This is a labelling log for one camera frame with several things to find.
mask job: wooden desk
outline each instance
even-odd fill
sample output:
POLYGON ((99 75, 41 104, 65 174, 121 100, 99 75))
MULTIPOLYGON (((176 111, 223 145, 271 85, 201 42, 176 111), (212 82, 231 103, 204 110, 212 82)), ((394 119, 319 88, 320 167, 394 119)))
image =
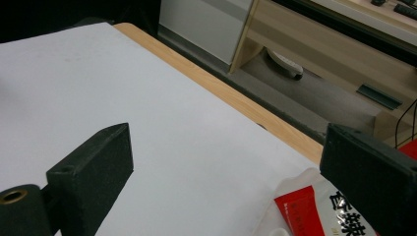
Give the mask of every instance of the wooden desk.
POLYGON ((316 141, 135 26, 120 24, 115 27, 313 162, 320 163, 323 146, 316 141))

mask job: white table surface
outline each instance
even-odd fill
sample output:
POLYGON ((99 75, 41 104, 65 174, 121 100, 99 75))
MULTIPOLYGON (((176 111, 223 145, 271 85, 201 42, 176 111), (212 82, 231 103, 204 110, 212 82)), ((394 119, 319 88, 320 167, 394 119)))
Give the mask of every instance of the white table surface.
POLYGON ((135 172, 97 235, 249 236, 316 166, 110 25, 0 44, 0 191, 123 122, 135 172))

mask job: red and white package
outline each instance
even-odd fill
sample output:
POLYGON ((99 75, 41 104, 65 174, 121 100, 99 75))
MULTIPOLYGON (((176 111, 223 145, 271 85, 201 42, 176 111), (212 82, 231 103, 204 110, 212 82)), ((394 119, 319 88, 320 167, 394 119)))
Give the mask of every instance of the red and white package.
POLYGON ((277 229, 287 230, 293 236, 378 235, 314 168, 282 181, 254 236, 274 235, 277 229))

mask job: red label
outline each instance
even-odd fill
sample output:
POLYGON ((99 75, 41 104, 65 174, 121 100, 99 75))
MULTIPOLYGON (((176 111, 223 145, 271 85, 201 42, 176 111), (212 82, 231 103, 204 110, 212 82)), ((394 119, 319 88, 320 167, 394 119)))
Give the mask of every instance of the red label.
POLYGON ((312 186, 275 199, 294 236, 325 236, 312 186))

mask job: black cable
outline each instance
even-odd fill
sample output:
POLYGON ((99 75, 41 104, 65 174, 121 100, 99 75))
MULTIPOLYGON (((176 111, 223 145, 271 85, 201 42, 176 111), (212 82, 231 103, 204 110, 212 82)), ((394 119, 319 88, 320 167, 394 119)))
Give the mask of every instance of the black cable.
POLYGON ((398 121, 396 122, 396 126, 395 126, 395 149, 398 149, 398 126, 399 126, 399 122, 401 122, 402 118, 405 116, 405 114, 407 114, 407 112, 411 109, 411 107, 413 107, 413 105, 416 104, 417 107, 417 99, 415 99, 411 105, 404 111, 404 113, 401 115, 401 117, 398 119, 398 121))

